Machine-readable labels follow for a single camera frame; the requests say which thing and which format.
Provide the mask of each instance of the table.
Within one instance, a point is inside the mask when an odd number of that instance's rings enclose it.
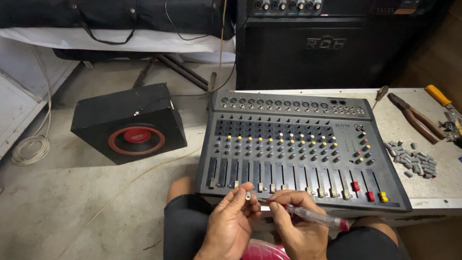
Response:
[[[377,91],[378,89],[323,89],[240,92],[367,99],[372,106]],[[444,116],[446,108],[442,107],[423,88],[391,88],[389,93],[395,93],[435,123],[447,121]],[[342,217],[377,215],[387,218],[392,226],[408,225],[408,221],[423,223],[444,219],[448,216],[462,215],[462,162],[458,160],[462,157],[462,149],[445,140],[432,145],[411,126],[402,112],[388,98],[383,98],[377,104],[374,108],[374,116],[380,135],[385,142],[403,140],[408,149],[410,149],[410,144],[415,142],[418,145],[417,151],[434,157],[438,162],[438,177],[434,179],[424,179],[420,176],[408,178],[404,175],[407,169],[402,164],[394,163],[414,209],[410,213],[394,214],[331,208],[327,208],[326,211]]]

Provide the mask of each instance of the pliers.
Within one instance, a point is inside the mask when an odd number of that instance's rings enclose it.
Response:
[[[398,98],[394,93],[388,94],[388,98],[403,112],[404,117],[406,117],[409,123],[432,144],[436,144],[448,136],[436,124],[428,119],[428,117],[413,109],[408,103]]]

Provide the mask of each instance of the amplifier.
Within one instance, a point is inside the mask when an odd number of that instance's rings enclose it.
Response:
[[[116,164],[186,147],[178,110],[171,99],[160,99],[169,96],[161,83],[79,100],[71,132]]]
[[[239,0],[237,90],[380,88],[453,0]]]
[[[325,206],[412,211],[365,99],[215,92],[196,192],[244,182],[258,198],[291,189]]]

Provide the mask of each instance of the red object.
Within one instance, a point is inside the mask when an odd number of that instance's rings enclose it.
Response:
[[[284,246],[251,239],[241,260],[290,260]]]
[[[344,232],[347,232],[348,230],[350,230],[350,223],[348,222],[348,220],[342,219],[340,221],[340,229]]]
[[[369,202],[374,202],[375,201],[374,194],[372,192],[366,192],[366,196],[367,196],[367,200]]]
[[[151,138],[151,132],[143,128],[133,128],[125,132],[125,134],[123,134],[123,138],[127,142],[146,142],[149,138]]]
[[[354,192],[359,192],[359,185],[357,181],[353,182],[353,191]]]
[[[141,152],[131,152],[131,151],[125,151],[125,150],[122,150],[121,148],[117,147],[117,145],[115,144],[115,139],[116,139],[116,136],[118,136],[119,134],[121,133],[125,133],[125,132],[128,132],[130,130],[134,130],[134,129],[137,129],[137,130],[147,130],[149,131],[150,133],[150,136],[152,135],[152,133],[154,134],[157,134],[159,136],[159,143],[149,149],[149,150],[146,150],[146,151],[141,151]],[[146,126],[130,126],[130,127],[125,127],[125,128],[122,128],[120,130],[117,130],[115,131],[114,133],[112,133],[112,135],[109,136],[108,138],[108,145],[111,149],[113,149],[115,152],[119,153],[119,154],[123,154],[123,155],[146,155],[146,154],[149,154],[149,153],[152,153],[156,150],[158,150],[159,148],[161,148],[165,143],[165,137],[164,135],[159,132],[158,130],[152,128],[152,127],[146,127]]]

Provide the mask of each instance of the black shorts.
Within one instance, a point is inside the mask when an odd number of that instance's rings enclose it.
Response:
[[[164,208],[164,259],[191,260],[207,232],[213,207],[198,195],[181,195]],[[398,247],[382,231],[355,227],[329,242],[328,260],[395,260]]]

